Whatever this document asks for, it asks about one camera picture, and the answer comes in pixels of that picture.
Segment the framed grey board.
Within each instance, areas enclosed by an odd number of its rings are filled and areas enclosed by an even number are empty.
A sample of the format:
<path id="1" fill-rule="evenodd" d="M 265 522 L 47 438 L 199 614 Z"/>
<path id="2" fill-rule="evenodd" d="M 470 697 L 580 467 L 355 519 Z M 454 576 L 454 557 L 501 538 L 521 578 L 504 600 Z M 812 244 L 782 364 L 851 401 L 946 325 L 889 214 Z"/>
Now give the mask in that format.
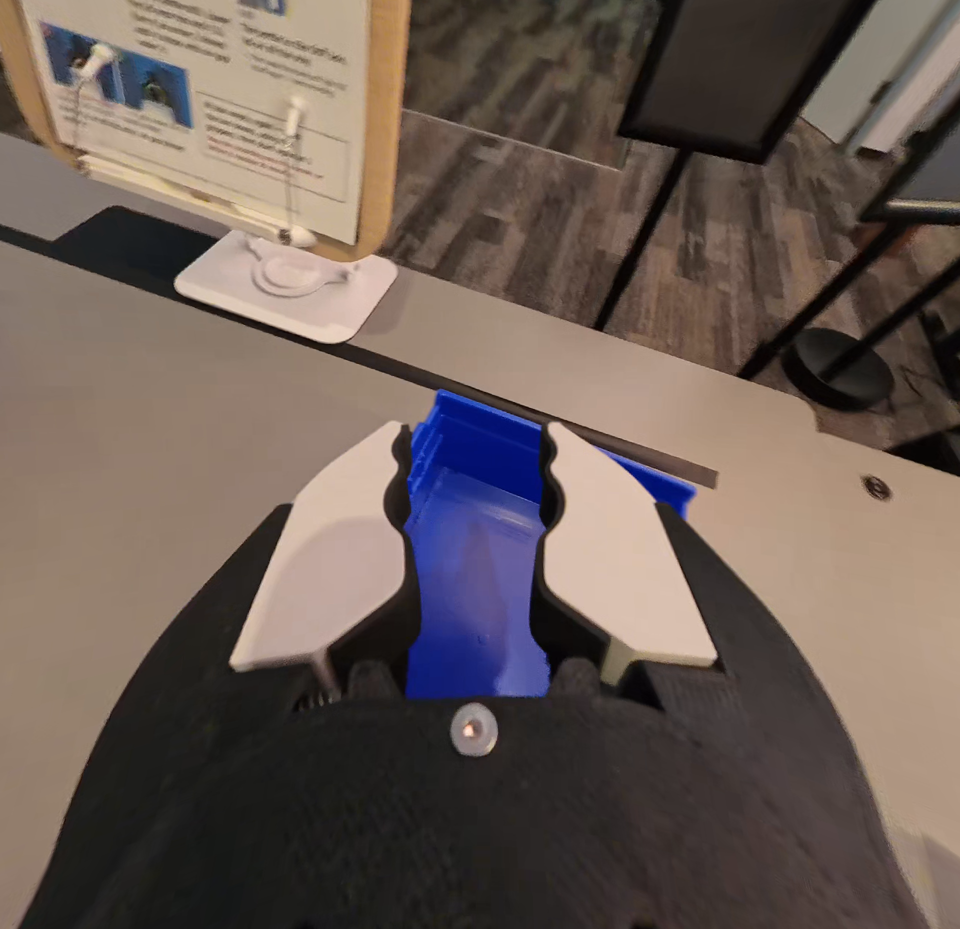
<path id="1" fill-rule="evenodd" d="M 665 0 L 617 135 L 761 165 L 878 0 Z"/>

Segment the wooden display board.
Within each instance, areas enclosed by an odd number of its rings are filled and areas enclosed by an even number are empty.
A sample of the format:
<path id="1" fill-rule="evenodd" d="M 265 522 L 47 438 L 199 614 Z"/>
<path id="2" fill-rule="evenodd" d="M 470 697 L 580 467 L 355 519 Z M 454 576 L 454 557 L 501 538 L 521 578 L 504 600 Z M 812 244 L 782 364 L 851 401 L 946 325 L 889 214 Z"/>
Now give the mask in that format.
<path id="1" fill-rule="evenodd" d="M 354 244 L 346 244 L 307 229 L 318 239 L 314 252 L 324 254 L 335 262 L 358 261 L 375 254 L 390 227 L 399 159 L 410 12 L 411 0 L 369 0 L 366 116 L 362 148 L 364 161 L 357 239 Z M 90 179 L 78 168 L 79 158 L 89 153 L 80 150 L 77 145 L 62 144 L 56 138 L 18 0 L 2 0 L 2 61 L 11 91 L 30 131 L 45 149 Z M 203 218 L 212 225 L 230 227 L 147 196 L 102 184 L 180 213 Z M 294 225 L 293 219 L 292 207 L 289 206 L 285 210 L 285 225 Z"/>

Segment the black rectangular pad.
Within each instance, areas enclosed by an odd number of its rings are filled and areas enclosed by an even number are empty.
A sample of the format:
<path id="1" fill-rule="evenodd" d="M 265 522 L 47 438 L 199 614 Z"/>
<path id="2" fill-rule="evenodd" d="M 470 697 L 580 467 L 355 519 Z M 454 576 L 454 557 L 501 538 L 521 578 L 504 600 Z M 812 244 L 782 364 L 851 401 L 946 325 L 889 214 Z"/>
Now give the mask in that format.
<path id="1" fill-rule="evenodd" d="M 124 272 L 173 282 L 217 240 L 166 219 L 111 206 L 52 245 L 68 262 L 90 272 Z"/>

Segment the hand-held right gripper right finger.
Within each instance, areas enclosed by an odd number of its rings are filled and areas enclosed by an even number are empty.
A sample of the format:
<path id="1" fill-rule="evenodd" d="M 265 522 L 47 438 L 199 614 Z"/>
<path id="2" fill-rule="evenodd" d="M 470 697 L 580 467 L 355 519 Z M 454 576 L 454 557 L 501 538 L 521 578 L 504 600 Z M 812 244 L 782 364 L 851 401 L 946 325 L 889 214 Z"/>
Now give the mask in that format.
<path id="1" fill-rule="evenodd" d="M 569 659 L 607 685 L 636 662 L 714 668 L 719 652 L 662 517 L 676 511 L 558 421 L 539 446 L 534 641 L 551 675 Z"/>

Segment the black board easel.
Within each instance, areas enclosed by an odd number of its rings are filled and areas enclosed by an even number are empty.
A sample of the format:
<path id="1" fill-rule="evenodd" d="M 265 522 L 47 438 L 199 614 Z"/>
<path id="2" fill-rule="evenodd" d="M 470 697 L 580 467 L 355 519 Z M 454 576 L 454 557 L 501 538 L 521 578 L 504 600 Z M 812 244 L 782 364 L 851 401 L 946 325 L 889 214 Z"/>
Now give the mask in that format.
<path id="1" fill-rule="evenodd" d="M 958 228 L 959 99 L 915 133 L 906 158 L 860 216 L 877 229 L 864 246 L 772 337 L 761 341 L 736 372 L 754 381 L 774 360 L 793 387 L 814 403 L 839 412 L 861 413 L 890 399 L 891 367 L 877 346 L 918 317 L 958 282 L 952 261 L 861 338 L 812 324 L 894 245 L 917 228 Z"/>

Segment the printed instruction sheet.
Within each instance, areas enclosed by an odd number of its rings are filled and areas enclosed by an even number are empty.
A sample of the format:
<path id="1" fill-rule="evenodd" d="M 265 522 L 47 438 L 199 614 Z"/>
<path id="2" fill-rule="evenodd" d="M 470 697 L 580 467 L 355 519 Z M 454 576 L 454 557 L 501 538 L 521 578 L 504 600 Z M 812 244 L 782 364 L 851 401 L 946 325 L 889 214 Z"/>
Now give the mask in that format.
<path id="1" fill-rule="evenodd" d="M 370 0 L 18 0 L 57 142 L 356 243 Z"/>

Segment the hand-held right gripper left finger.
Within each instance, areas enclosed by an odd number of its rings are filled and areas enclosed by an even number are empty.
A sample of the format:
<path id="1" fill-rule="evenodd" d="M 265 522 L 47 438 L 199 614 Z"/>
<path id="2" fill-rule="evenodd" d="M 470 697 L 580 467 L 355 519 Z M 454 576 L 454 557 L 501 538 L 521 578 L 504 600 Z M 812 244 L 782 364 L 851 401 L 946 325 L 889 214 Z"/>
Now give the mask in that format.
<path id="1" fill-rule="evenodd" d="M 421 633 L 409 426 L 389 421 L 294 497 L 229 657 L 246 673 L 306 664 L 348 675 L 373 660 L 405 675 Z"/>

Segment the blue plastic bin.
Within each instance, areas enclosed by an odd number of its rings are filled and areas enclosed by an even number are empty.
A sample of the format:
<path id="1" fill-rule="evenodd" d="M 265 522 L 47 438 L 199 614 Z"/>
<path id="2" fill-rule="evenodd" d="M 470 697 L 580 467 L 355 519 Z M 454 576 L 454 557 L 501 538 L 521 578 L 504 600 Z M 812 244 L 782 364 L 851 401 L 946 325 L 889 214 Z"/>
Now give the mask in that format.
<path id="1" fill-rule="evenodd" d="M 421 629 L 411 699 L 539 698 L 547 657 L 529 605 L 544 525 L 541 424 L 447 390 L 412 435 L 409 479 Z"/>

